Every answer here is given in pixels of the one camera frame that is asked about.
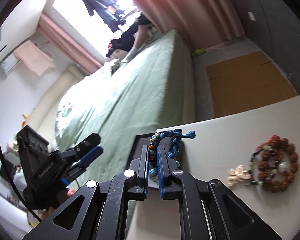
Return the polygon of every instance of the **curtain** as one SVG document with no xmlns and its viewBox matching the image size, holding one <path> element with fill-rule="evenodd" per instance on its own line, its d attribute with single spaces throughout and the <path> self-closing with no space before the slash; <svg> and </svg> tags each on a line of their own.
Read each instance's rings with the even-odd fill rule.
<svg viewBox="0 0 300 240">
<path fill-rule="evenodd" d="M 79 63 L 89 73 L 94 73 L 102 67 L 101 63 L 44 13 L 40 16 L 37 31 L 70 59 Z"/>
<path fill-rule="evenodd" d="M 208 48 L 244 34 L 230 0 L 133 0 L 161 31 L 176 28 L 191 49 Z"/>
</svg>

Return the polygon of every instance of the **green bed sheet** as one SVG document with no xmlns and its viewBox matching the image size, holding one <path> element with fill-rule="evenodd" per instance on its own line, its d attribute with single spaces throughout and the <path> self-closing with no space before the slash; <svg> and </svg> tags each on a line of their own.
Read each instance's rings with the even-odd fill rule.
<svg viewBox="0 0 300 240">
<path fill-rule="evenodd" d="M 136 135 L 182 123 L 185 50 L 181 35 L 171 30 L 112 76 L 103 67 L 63 97 L 56 123 L 59 149 L 91 133 L 101 136 L 104 149 L 78 178 L 80 185 L 110 180 L 123 171 Z"/>
</svg>

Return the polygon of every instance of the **beige knot charm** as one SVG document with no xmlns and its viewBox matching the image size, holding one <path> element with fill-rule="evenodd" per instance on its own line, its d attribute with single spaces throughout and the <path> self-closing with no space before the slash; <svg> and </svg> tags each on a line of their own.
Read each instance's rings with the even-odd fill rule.
<svg viewBox="0 0 300 240">
<path fill-rule="evenodd" d="M 229 177 L 227 185 L 229 187 L 234 186 L 239 181 L 243 181 L 244 179 L 250 179 L 250 174 L 244 169 L 244 166 L 239 165 L 235 170 L 229 170 Z"/>
</svg>

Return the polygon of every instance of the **white table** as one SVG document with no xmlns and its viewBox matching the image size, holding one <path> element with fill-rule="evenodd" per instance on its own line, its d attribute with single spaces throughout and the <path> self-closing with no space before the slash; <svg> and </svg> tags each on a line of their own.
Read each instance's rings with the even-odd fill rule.
<svg viewBox="0 0 300 240">
<path fill-rule="evenodd" d="M 196 138 L 184 139 L 189 172 L 204 181 L 227 183 L 229 169 L 247 165 L 255 147 L 271 135 L 286 137 L 296 146 L 299 170 L 287 191 L 271 193 L 243 183 L 233 192 L 271 226 L 283 240 L 291 240 L 300 229 L 300 96 L 244 113 L 161 130 L 194 130 Z M 138 202 L 128 240 L 181 239 L 177 201 L 163 201 L 149 191 Z"/>
</svg>

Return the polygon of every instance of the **cable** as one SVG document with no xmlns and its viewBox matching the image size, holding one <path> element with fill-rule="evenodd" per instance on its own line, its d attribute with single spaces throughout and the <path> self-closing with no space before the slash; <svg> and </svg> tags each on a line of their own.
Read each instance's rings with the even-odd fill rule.
<svg viewBox="0 0 300 240">
<path fill-rule="evenodd" d="M 77 181 L 77 179 L 75 179 L 75 182 L 77 183 L 78 189 L 80 188 L 79 182 Z"/>
<path fill-rule="evenodd" d="M 1 164 L 2 164 L 2 167 L 5 171 L 5 173 L 7 174 L 7 177 L 8 177 L 8 180 L 10 182 L 10 185 L 13 189 L 13 191 L 16 193 L 16 195 L 18 196 L 19 200 L 23 203 L 23 205 L 27 208 L 27 210 L 29 210 L 29 212 L 39 221 L 39 222 L 42 222 L 42 220 L 39 218 L 39 216 L 34 213 L 34 211 L 28 206 L 28 204 L 26 203 L 26 201 L 23 199 L 23 197 L 21 196 L 20 192 L 18 191 L 16 185 L 14 184 L 13 182 L 13 179 L 11 178 L 11 174 L 9 173 L 8 171 L 8 168 L 7 168 L 7 165 L 4 161 L 4 156 L 3 156 L 3 153 L 2 153 L 2 150 L 1 150 L 1 146 L 0 146 L 0 161 L 1 161 Z"/>
</svg>

